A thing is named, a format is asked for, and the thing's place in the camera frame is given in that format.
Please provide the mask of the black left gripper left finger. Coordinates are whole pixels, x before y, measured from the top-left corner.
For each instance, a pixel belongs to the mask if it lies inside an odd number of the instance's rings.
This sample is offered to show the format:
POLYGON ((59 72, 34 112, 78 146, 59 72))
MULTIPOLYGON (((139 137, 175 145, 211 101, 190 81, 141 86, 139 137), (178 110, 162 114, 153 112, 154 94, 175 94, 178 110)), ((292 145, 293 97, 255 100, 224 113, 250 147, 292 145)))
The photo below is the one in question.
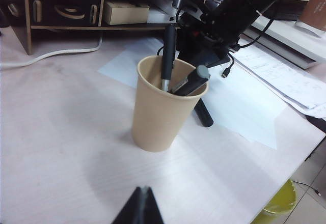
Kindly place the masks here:
POLYGON ((137 187, 112 223, 144 223, 144 192, 137 187))

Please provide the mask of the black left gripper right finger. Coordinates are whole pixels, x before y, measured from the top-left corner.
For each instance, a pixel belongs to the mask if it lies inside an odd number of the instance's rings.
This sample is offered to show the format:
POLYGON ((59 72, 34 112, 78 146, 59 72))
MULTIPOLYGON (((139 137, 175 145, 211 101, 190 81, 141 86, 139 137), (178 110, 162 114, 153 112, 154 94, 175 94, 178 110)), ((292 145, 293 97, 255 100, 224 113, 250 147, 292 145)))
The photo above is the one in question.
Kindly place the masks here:
POLYGON ((140 223, 164 223, 151 187, 141 189, 140 223))

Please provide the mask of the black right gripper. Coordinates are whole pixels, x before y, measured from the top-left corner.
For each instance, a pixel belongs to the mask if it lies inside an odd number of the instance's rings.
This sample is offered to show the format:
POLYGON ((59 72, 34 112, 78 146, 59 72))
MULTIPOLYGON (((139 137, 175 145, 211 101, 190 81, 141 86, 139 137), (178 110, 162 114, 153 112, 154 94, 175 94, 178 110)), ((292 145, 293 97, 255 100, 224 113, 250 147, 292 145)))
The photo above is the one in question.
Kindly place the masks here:
POLYGON ((239 37, 258 18, 257 9, 249 0, 222 0, 215 9, 202 3, 196 6, 202 12, 199 17, 191 13, 189 6, 183 10, 184 30, 177 31, 178 58, 195 67, 207 68, 230 62, 224 53, 241 49, 239 37), (202 48, 213 52, 204 53, 202 58, 202 48))

